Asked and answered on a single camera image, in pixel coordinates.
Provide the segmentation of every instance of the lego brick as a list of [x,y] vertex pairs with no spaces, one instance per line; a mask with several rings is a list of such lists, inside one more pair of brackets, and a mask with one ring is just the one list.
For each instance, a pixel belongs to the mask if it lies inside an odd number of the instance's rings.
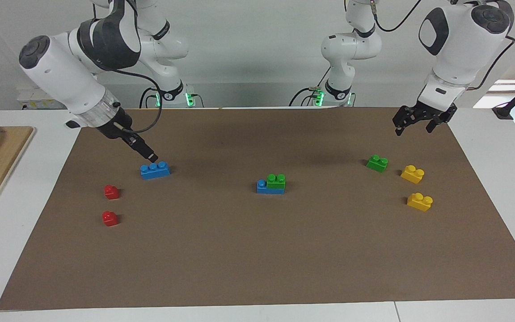
[[115,186],[105,186],[105,196],[108,200],[118,199],[120,197],[120,190]]
[[102,222],[108,227],[118,225],[118,216],[114,212],[103,212]]
[[258,194],[266,194],[266,195],[283,195],[284,192],[286,192],[286,190],[284,188],[282,188],[282,189],[268,188],[266,185],[266,181],[264,179],[260,179],[260,181],[257,182],[256,192]]
[[270,174],[267,176],[266,186],[268,189],[285,189],[286,176],[283,174],[277,176],[275,174]]
[[367,167],[369,169],[373,169],[374,171],[378,171],[380,173],[384,172],[387,169],[388,159],[384,157],[379,157],[378,155],[372,155],[368,160]]
[[411,181],[412,183],[419,183],[425,175],[423,169],[417,169],[414,165],[407,165],[401,174],[401,178]]
[[433,204],[433,198],[429,196],[423,196],[421,193],[417,192],[415,194],[411,194],[409,200],[407,201],[407,205],[423,212],[429,210]]
[[140,175],[144,180],[167,177],[170,175],[170,168],[163,161],[158,164],[143,165],[140,167]]

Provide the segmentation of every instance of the tabletop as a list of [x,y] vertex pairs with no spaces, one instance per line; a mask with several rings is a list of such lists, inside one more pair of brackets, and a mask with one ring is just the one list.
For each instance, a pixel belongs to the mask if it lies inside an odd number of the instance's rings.
[[[0,196],[0,296],[77,138],[78,130],[63,125],[68,118],[63,110],[0,112],[0,126],[37,128]],[[515,238],[515,125],[498,120],[490,110],[461,109],[450,127]],[[515,300],[0,312],[0,321],[122,321],[130,316],[178,321],[506,321],[515,319]]]

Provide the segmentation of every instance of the yellow block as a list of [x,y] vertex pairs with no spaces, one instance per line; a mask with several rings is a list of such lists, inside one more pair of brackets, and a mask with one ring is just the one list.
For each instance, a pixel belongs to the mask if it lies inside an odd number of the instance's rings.
[[423,169],[417,169],[414,165],[407,165],[401,174],[401,178],[411,181],[412,183],[419,183],[425,175]]
[[429,196],[423,196],[421,193],[417,192],[415,194],[411,194],[409,197],[409,201],[407,205],[421,210],[423,212],[429,210],[433,204],[433,198]]

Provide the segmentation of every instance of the blue box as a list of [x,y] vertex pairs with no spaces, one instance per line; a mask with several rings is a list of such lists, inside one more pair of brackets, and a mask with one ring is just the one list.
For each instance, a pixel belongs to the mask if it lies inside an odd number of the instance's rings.
[[164,161],[158,164],[152,163],[150,166],[143,165],[140,167],[140,175],[144,180],[167,177],[170,175],[170,168]]
[[284,192],[286,192],[285,189],[270,189],[267,187],[267,183],[265,180],[260,179],[260,181],[257,182],[257,191],[258,194],[264,194],[264,195],[283,195]]

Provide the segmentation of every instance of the white wall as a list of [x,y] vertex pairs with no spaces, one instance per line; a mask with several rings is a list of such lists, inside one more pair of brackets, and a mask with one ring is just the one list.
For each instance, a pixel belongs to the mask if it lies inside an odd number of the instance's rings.
[[[418,29],[432,8],[446,2],[424,0],[402,28],[382,35],[381,55],[355,63],[358,106],[414,103],[435,61],[419,43]],[[515,0],[510,2],[515,9]],[[382,24],[395,25],[412,5],[382,0]],[[182,77],[196,86],[208,106],[286,105],[297,90],[317,84],[327,69],[322,39],[351,30],[340,0],[166,0],[164,6],[173,31],[190,41],[190,55],[177,62]],[[88,0],[0,0],[0,108],[15,108],[14,88],[30,85],[17,72],[21,47],[36,35],[71,30],[91,16]],[[515,37],[515,26],[511,35]],[[515,45],[485,87],[466,93],[459,106],[472,107],[514,60]],[[125,106],[136,106],[147,86],[120,75],[105,74],[100,80]]]

